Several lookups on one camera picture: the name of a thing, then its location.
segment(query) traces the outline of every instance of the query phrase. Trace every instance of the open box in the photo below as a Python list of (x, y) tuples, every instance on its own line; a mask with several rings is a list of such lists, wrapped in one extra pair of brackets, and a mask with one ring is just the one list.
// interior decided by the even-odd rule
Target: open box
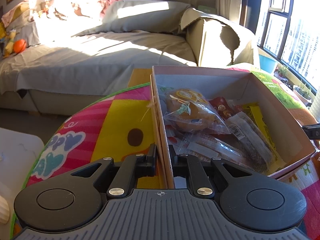
[(151, 75), (152, 115), (160, 162), (169, 188), (174, 188), (174, 181), (163, 120), (165, 109), (161, 109), (159, 98), (160, 86), (196, 89), (207, 99), (222, 96), (235, 99), (239, 104), (258, 102), (277, 152), (286, 163), (283, 169), (269, 175), (274, 179), (292, 175), (315, 151), (294, 117), (254, 74), (205, 67), (154, 66)]

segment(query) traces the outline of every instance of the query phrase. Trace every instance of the orange ball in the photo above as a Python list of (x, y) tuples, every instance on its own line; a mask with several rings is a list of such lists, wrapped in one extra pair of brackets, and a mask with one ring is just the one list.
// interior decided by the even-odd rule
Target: orange ball
[(18, 40), (13, 44), (13, 51), (18, 54), (20, 52), (23, 52), (26, 46), (27, 46), (27, 42), (25, 40), (23, 39)]

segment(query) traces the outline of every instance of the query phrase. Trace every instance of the blue bucket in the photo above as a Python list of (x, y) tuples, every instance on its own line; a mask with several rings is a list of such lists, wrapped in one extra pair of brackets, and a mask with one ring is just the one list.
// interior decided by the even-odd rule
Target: blue bucket
[(259, 55), (259, 59), (260, 59), (260, 68), (273, 75), (278, 65), (278, 61), (263, 55)]

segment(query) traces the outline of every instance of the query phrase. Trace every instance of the white table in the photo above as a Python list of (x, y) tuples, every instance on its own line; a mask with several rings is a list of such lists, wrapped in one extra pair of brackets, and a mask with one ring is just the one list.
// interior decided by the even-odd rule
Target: white table
[(37, 136), (0, 128), (0, 196), (10, 208), (9, 222), (0, 223), (1, 240), (9, 240), (14, 199), (43, 148)]

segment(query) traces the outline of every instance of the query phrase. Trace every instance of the brown floor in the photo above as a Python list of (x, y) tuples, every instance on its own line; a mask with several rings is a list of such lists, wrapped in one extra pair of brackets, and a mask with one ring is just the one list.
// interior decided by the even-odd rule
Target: brown floor
[(25, 111), (0, 108), (0, 127), (33, 134), (46, 144), (68, 116), (33, 116)]

